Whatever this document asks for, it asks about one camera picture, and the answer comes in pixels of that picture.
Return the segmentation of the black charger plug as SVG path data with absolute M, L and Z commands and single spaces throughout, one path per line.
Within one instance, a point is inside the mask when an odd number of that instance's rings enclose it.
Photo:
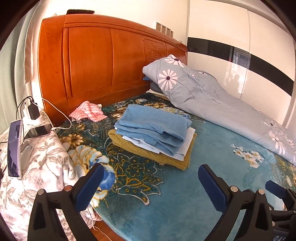
M 28 111 L 31 120 L 36 120 L 40 117 L 39 108 L 34 102 L 30 103 L 28 106 Z

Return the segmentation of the orange wooden headboard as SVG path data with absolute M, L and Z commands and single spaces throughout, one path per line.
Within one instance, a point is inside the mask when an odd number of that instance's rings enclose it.
M 144 94 L 142 69 L 187 47 L 147 26 L 110 16 L 75 14 L 43 19 L 38 73 L 44 108 L 61 125 L 82 102 L 103 106 Z

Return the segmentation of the smartphone lying flat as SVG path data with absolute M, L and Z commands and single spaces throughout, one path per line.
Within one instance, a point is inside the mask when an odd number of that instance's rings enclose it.
M 43 126 L 36 126 L 34 128 L 31 128 L 28 133 L 25 135 L 24 139 L 32 139 L 32 138 L 38 138 L 42 136 L 48 135 L 52 130 L 52 126 L 50 124 L 46 124 Z

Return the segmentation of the smartphone standing upright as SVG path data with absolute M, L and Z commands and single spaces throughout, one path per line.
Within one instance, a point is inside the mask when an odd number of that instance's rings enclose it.
M 10 177 L 21 177 L 20 147 L 22 139 L 23 121 L 15 120 L 10 123 L 7 147 L 7 167 Z

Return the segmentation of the grey floral bedside cover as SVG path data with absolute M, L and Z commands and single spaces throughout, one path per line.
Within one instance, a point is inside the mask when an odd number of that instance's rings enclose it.
M 34 199 L 39 189 L 61 191 L 74 185 L 96 162 L 109 159 L 78 133 L 80 123 L 68 129 L 65 125 L 49 135 L 29 140 L 32 152 L 25 161 L 21 178 L 8 175 L 8 131 L 1 134 L 1 216 L 16 240 L 27 240 Z

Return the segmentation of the pink white striped cloth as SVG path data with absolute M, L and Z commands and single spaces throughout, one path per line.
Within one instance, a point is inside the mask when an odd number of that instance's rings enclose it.
M 69 116 L 77 122 L 89 119 L 96 123 L 107 118 L 101 108 L 101 104 L 94 104 L 86 100 L 71 112 Z

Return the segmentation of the mustard knitted folded garment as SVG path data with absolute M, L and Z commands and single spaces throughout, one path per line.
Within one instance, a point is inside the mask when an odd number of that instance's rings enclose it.
M 133 153 L 138 156 L 142 156 L 142 157 L 148 158 L 150 160 L 153 160 L 162 166 L 163 165 L 171 165 L 175 168 L 185 171 L 190 165 L 191 151 L 192 151 L 192 148 L 194 145 L 195 138 L 197 137 L 197 134 L 194 133 L 193 139 L 190 142 L 189 149 L 187 150 L 183 161 L 179 161 L 177 159 L 174 159 L 174 158 L 164 155 L 162 153 L 157 154 L 152 151 L 148 151 L 148 150 L 145 150 L 141 147 L 138 147 L 138 146 L 134 145 L 133 143 L 131 143 L 127 140 L 124 140 L 121 135 L 115 133 L 115 129 L 109 130 L 108 136 L 111 138 L 112 143 L 115 146 L 118 146 L 130 153 Z

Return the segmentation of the stacked pillows under duvet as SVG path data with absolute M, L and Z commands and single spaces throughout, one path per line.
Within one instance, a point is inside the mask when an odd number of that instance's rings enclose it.
M 149 92 L 151 92 L 157 96 L 160 96 L 166 100 L 169 100 L 165 96 L 165 94 L 162 92 L 162 90 L 159 88 L 159 86 L 156 83 L 154 83 L 151 79 L 149 79 L 147 76 L 144 76 L 143 80 L 149 82 L 149 87 L 150 87 Z

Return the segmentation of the grey-blue floral duvet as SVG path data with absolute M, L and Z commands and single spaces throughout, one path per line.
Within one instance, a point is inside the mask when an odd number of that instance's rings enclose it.
M 170 54 L 142 72 L 177 108 L 238 133 L 295 164 L 295 137 L 244 101 L 228 94 L 208 73 L 191 69 Z

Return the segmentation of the teal floral bed blanket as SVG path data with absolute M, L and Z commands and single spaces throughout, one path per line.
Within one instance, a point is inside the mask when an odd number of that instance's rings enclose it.
M 129 104 L 147 105 L 182 115 L 197 133 L 189 167 L 170 165 L 130 153 L 113 144 L 108 131 Z M 282 157 L 228 129 L 175 108 L 151 93 L 103 108 L 107 118 L 63 125 L 60 141 L 68 143 L 69 156 L 79 175 L 98 160 L 109 158 L 111 171 L 94 197 L 102 219 L 125 240 L 204 240 L 218 221 L 216 211 L 198 179 L 207 164 L 229 185 L 256 191 L 271 180 L 295 189 L 295 166 Z

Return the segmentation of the wall switch panel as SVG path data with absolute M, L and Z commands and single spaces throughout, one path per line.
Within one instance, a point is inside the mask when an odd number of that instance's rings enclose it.
M 163 33 L 163 34 L 168 35 L 169 37 L 173 37 L 173 35 L 174 35 L 174 32 L 170 28 L 168 28 L 158 22 L 156 22 L 156 30 Z

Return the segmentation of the black object atop headboard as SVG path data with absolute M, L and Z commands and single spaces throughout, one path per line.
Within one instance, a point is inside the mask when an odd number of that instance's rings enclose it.
M 68 9 L 66 14 L 67 15 L 75 15 L 75 14 L 89 14 L 89 15 L 92 15 L 92 14 L 94 14 L 94 11 L 86 10 L 86 9 Z

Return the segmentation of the white folded garment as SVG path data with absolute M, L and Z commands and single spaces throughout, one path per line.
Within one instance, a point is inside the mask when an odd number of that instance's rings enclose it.
M 157 147 L 146 143 L 143 139 L 130 138 L 130 137 L 126 137 L 126 136 L 123 136 L 122 138 L 126 141 L 133 143 L 134 145 L 136 145 L 140 148 L 145 149 L 145 150 L 152 151 L 156 154 L 162 153 L 162 154 L 169 156 L 173 159 L 176 159 L 179 161 L 184 161 L 185 155 L 186 155 L 187 151 L 189 150 L 189 146 L 191 144 L 191 141 L 193 140 L 194 134 L 195 134 L 195 129 L 188 128 L 185 142 L 177 148 L 177 151 L 174 155 L 169 155 L 169 154 L 165 153 L 161 149 L 158 149 Z

